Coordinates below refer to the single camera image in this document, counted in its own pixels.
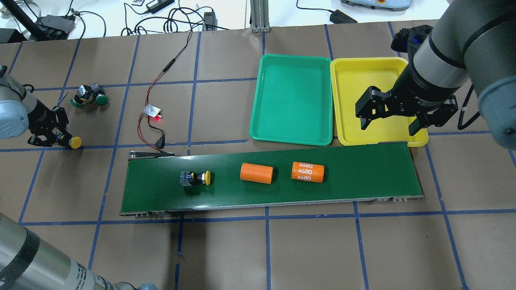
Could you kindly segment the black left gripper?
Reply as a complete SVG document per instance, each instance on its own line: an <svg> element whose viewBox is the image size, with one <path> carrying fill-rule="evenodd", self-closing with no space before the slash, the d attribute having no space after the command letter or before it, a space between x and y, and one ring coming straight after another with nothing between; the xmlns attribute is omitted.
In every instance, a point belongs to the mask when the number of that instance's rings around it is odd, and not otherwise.
<svg viewBox="0 0 516 290"><path fill-rule="evenodd" d="M60 146L71 146L73 136L66 130L69 120L63 107L54 106L50 110L46 106L36 106L27 117L28 130L32 134L27 140L29 145L53 147L56 139Z"/></svg>

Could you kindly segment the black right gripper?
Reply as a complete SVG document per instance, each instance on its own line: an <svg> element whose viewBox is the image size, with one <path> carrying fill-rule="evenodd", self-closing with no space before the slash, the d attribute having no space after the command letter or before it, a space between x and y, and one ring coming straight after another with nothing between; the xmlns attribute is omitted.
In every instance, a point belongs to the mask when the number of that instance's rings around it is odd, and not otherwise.
<svg viewBox="0 0 516 290"><path fill-rule="evenodd" d="M368 87L356 101L355 116L360 119L361 130L379 118L415 117L408 126L409 135L415 136L429 126L443 126L458 111L454 92L432 85L412 71L403 71L386 92Z"/></svg>

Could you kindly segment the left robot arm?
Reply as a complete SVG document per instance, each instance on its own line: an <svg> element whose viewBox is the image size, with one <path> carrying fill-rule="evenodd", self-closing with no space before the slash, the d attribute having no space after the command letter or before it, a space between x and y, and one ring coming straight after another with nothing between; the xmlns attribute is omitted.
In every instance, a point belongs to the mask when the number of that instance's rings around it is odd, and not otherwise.
<svg viewBox="0 0 516 290"><path fill-rule="evenodd" d="M33 94L33 86L20 84L9 73L7 66L0 71L0 137L19 137L31 132L28 144L37 147L61 147L77 149L80 137L67 131L69 120L66 110L54 106L51 110Z"/></svg>

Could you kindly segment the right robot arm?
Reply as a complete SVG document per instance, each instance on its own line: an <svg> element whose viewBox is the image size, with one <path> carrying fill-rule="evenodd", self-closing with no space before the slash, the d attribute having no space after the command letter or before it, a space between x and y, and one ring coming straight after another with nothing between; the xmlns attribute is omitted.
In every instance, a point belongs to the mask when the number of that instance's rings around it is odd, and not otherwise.
<svg viewBox="0 0 516 290"><path fill-rule="evenodd" d="M435 26L398 31L391 48L407 53L408 64L390 90L370 86L356 102L361 129L392 116L414 118L411 136L441 127L459 110L455 92L470 80L492 137L514 150L515 17L514 0L455 0Z"/></svg>

